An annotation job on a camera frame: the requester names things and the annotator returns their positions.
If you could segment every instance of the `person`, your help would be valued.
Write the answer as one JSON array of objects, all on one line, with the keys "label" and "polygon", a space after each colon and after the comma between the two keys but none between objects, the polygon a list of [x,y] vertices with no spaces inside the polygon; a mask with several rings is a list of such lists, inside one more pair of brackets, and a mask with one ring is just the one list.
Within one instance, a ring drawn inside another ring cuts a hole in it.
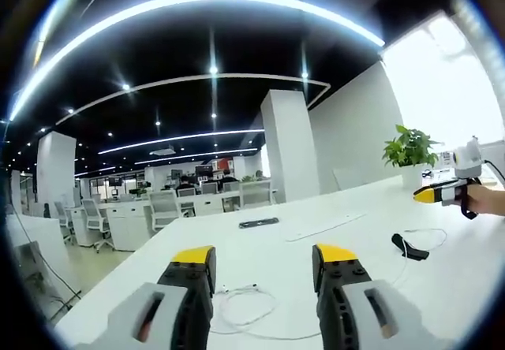
[{"label": "person", "polygon": [[505,191],[490,190],[481,184],[471,184],[468,186],[468,209],[478,214],[505,216]]},{"label": "person", "polygon": [[223,171],[224,177],[219,180],[219,190],[223,190],[223,185],[228,182],[238,182],[238,179],[233,178],[230,174],[231,172],[228,169],[224,169]]},{"label": "person", "polygon": [[187,175],[183,175],[181,177],[181,183],[177,186],[175,191],[178,192],[179,190],[184,190],[187,188],[195,188],[195,186],[189,183],[189,177]]}]

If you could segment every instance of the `black cable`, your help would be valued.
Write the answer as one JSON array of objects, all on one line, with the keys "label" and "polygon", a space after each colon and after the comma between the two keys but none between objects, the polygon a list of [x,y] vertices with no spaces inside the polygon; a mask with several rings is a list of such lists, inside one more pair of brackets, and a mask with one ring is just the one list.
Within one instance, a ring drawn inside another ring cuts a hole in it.
[{"label": "black cable", "polygon": [[[19,224],[21,225],[21,228],[23,229],[23,232],[24,232],[24,234],[25,234],[26,238],[28,238],[28,242],[31,244],[33,241],[32,241],[32,239],[30,238],[30,236],[28,235],[28,232],[26,231],[26,229],[24,228],[23,222],[21,221],[21,218],[19,217],[19,214],[17,214],[16,208],[14,208],[14,205],[12,204],[12,201],[11,201],[11,206],[12,206],[12,208],[13,208],[14,214],[15,214],[15,215],[16,215],[16,217],[17,217],[17,220],[19,221]],[[73,290],[73,288],[72,288],[72,287],[70,287],[70,286],[69,286],[69,284],[68,284],[68,283],[67,283],[67,282],[66,282],[66,281],[65,281],[62,277],[60,277],[56,271],[54,271],[54,269],[51,267],[51,265],[49,264],[49,262],[48,262],[48,261],[47,261],[47,260],[43,257],[43,255],[40,253],[39,249],[35,247],[35,250],[36,250],[36,252],[39,254],[40,258],[43,260],[43,262],[46,264],[47,268],[51,271],[51,273],[53,273],[53,274],[55,275],[55,277],[56,277],[57,279],[59,279],[59,280],[60,280],[60,282],[61,282],[61,283],[63,283],[63,284],[66,286],[66,288],[68,288],[68,289],[69,289],[69,290],[73,293],[73,296],[69,299],[69,301],[70,301],[70,300],[72,300],[72,299],[73,299],[74,297],[76,297],[76,296],[77,296],[77,298],[78,298],[79,300],[81,300],[81,297],[79,296],[79,293],[78,293],[78,292],[75,292],[75,291]]]},{"label": "black cable", "polygon": [[491,165],[493,167],[493,169],[496,170],[496,172],[502,177],[501,182],[505,183],[505,177],[503,176],[502,172],[499,171],[499,169],[495,166],[494,163],[492,163],[491,161],[489,161],[487,159],[484,160],[484,163],[488,163],[489,165]]}]

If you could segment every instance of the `floor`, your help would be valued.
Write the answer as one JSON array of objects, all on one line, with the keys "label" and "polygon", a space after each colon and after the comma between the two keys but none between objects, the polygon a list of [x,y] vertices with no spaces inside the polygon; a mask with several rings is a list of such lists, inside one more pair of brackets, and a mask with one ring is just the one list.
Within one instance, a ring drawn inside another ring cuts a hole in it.
[{"label": "floor", "polygon": [[[100,253],[97,254],[94,248],[83,248],[70,244],[66,245],[66,249],[69,253],[70,266],[75,270],[79,278],[81,286],[80,296],[86,295],[113,269],[133,254],[129,251],[112,251],[108,247],[103,247],[100,249]],[[65,313],[66,310],[64,308],[56,317],[51,319],[51,322],[56,324]]]}]

